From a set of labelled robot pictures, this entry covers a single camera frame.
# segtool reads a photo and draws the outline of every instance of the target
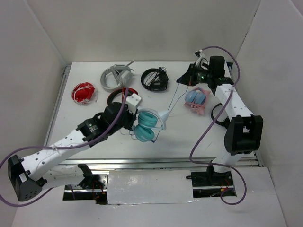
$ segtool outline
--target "white wall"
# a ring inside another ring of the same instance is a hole
[[[291,0],[297,9],[303,14],[303,1],[302,0]]]
[[[22,0],[0,1],[0,159],[28,145],[42,145],[63,65]],[[0,172],[0,193],[18,202]],[[0,202],[0,225],[11,226],[16,208]]]
[[[187,61],[209,45],[236,55],[259,2],[28,0],[67,62]]]
[[[286,222],[302,226],[303,17],[290,0],[261,1],[237,60],[240,95],[264,118],[260,151]]]

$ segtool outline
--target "metal frame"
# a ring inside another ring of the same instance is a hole
[[[195,158],[197,161],[210,162],[214,159]],[[60,163],[63,166],[87,164],[93,174],[109,174],[109,171],[125,170],[177,170],[189,169],[191,171],[206,171],[207,165],[195,164],[188,158],[145,158],[145,159],[67,159]],[[244,157],[235,166],[258,167],[256,156]]]
[[[64,93],[64,89],[65,89],[67,78],[68,78],[68,75],[69,75],[70,71],[71,71],[71,65],[67,65],[64,69],[64,73],[63,73],[63,77],[62,77],[62,80],[61,80],[58,96],[57,96],[55,107],[53,109],[53,114],[52,114],[52,117],[51,117],[51,122],[48,126],[48,130],[47,130],[46,137],[45,137],[45,140],[44,140],[44,146],[47,146],[48,143],[49,143],[49,138],[50,138],[50,136],[52,134],[52,131],[53,131],[53,125],[55,124],[55,121],[56,121],[56,118],[57,118],[57,114],[58,114],[58,111],[59,111],[61,99],[62,99],[62,96],[63,96],[63,93]]]

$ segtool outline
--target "red headphones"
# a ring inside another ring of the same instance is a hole
[[[86,104],[96,91],[97,88],[91,83],[80,83],[71,92],[71,98],[78,104]]]

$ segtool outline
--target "pink headphones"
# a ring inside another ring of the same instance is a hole
[[[185,95],[184,106],[190,107],[192,111],[197,114],[204,115],[204,109],[208,100],[210,91],[203,88],[196,87],[195,89],[188,91]]]

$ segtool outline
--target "headphone cushion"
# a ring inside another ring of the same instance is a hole
[[[141,112],[138,116],[138,123],[141,127],[155,127],[157,125],[158,118],[149,112]]]
[[[197,95],[198,93],[196,91],[188,91],[185,95],[185,101],[187,103],[192,103]]]
[[[151,129],[143,128],[140,125],[135,127],[135,136],[141,142],[147,142],[155,137],[155,133]]]
[[[132,72],[130,70],[123,70],[119,73],[119,76],[121,77],[121,80],[123,82],[123,85],[128,83],[129,79],[132,77]]]
[[[203,103],[205,102],[205,100],[206,100],[206,95],[203,94],[203,93],[199,93],[195,97],[194,103],[199,103],[199,104],[203,105]]]

